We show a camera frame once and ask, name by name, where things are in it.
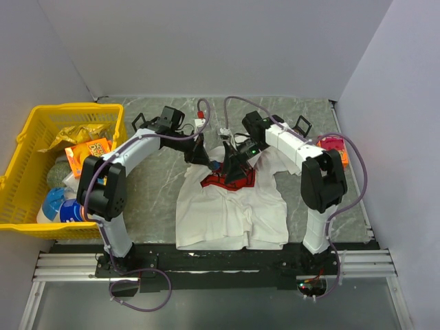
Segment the white Coca-Cola t-shirt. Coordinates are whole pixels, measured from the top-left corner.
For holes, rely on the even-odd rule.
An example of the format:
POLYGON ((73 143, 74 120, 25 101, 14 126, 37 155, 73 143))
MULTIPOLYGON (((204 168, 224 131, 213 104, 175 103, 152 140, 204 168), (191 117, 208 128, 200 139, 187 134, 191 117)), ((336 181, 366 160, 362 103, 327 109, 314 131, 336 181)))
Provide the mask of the white Coca-Cola t-shirt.
POLYGON ((211 172, 190 166, 181 186, 175 216, 179 250, 280 250, 288 242, 287 204, 275 174, 297 174, 287 156, 269 147, 251 160, 256 170, 253 187, 229 191, 201 182, 211 172))

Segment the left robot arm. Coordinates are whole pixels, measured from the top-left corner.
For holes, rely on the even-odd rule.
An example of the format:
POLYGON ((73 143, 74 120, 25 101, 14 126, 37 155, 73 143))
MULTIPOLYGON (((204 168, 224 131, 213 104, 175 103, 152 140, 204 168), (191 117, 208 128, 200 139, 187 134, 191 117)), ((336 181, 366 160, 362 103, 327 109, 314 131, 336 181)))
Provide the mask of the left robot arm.
POLYGON ((134 257, 135 246, 123 217, 128 174, 163 147, 183 153, 187 162, 211 167, 203 137, 210 112, 197 111, 199 121, 190 135, 182 132, 185 115, 178 109, 165 106, 152 120, 139 113, 132 122, 132 137, 103 156, 85 159, 76 200, 83 219, 98 226, 104 242, 104 259, 120 276, 129 276, 141 266, 134 257))

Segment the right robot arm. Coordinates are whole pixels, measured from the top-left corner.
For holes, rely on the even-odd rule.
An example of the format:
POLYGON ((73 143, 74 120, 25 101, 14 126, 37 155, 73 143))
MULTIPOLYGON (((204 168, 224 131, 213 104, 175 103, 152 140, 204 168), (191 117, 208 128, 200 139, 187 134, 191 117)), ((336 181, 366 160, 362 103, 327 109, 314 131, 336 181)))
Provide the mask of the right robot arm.
POLYGON ((247 139, 235 146, 233 135, 223 138, 224 159, 221 174, 225 183, 244 179, 250 172, 249 160, 269 147, 281 152, 300 171, 300 194, 308 207, 307 229, 302 244, 308 250, 300 265, 308 274, 324 267, 321 254, 329 247, 331 217, 347 193, 347 181, 340 154, 306 142, 280 117, 262 118, 258 112, 242 120, 247 139))

